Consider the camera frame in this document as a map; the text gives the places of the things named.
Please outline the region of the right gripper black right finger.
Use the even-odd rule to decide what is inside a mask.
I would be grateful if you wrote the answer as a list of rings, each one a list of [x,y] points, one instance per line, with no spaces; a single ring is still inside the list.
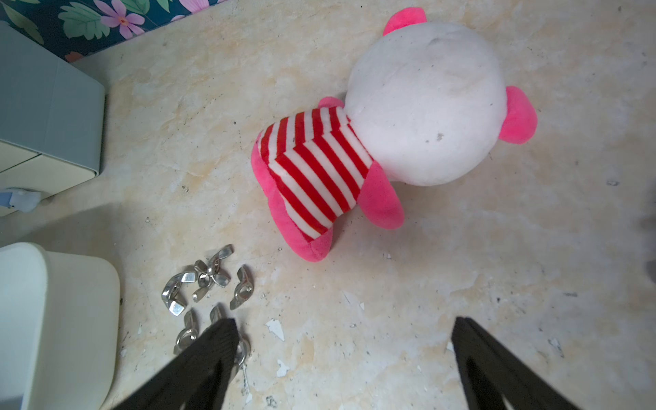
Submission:
[[[577,409],[474,319],[458,317],[451,342],[468,408]]]

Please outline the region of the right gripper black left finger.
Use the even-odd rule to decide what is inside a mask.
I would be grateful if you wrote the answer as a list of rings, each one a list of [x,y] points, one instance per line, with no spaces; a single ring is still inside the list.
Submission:
[[[232,380],[239,333],[234,319],[220,319],[119,409],[220,409]]]

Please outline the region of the silver wing nut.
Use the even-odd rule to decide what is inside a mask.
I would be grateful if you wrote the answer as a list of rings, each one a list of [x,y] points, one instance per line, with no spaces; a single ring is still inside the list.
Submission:
[[[232,311],[246,303],[252,297],[255,290],[255,281],[248,265],[244,264],[237,270],[237,278],[238,283],[229,304],[229,308]]]
[[[221,303],[217,303],[212,307],[209,313],[209,319],[210,319],[210,324],[214,325],[218,323],[219,321],[225,319],[226,313],[224,306]]]
[[[199,337],[199,324],[196,319],[196,313],[193,309],[190,309],[184,315],[184,328],[178,334],[175,345],[174,345],[174,355],[179,355],[184,350],[189,348]]]
[[[187,271],[177,273],[167,281],[162,291],[162,301],[170,314],[178,317],[186,310],[187,302],[181,295],[180,290],[183,285],[193,284],[196,280],[197,273]]]
[[[208,275],[219,287],[226,288],[231,282],[231,276],[222,269],[222,261],[233,254],[233,247],[227,244],[214,254],[208,261]]]
[[[236,355],[231,371],[231,380],[234,380],[237,374],[246,368],[246,361],[251,356],[251,345],[246,336],[239,335]]]
[[[192,299],[194,302],[200,302],[203,297],[207,295],[214,282],[211,278],[208,265],[204,261],[197,260],[193,268],[196,272],[196,282],[198,284],[198,289],[195,290],[192,294]]]

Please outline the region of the white storage tray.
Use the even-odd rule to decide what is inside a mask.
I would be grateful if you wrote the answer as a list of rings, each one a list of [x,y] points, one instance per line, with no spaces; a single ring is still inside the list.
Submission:
[[[120,279],[92,256],[1,249],[1,407],[99,409],[114,377]]]

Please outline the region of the pale blue drawer box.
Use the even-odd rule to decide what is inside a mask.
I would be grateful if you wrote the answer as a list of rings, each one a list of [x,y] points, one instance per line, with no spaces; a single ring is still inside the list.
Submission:
[[[104,87],[94,78],[1,25],[1,214],[9,191],[43,198],[101,172]]]

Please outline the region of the pink white striped plush toy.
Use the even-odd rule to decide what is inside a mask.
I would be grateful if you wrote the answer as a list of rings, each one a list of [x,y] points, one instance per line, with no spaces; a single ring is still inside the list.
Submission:
[[[355,63],[345,98],[264,128],[251,164],[285,242],[316,262],[353,208],[377,227],[403,225],[394,182],[447,184],[498,141],[528,142],[537,124],[529,97],[507,85],[481,36],[407,8]]]

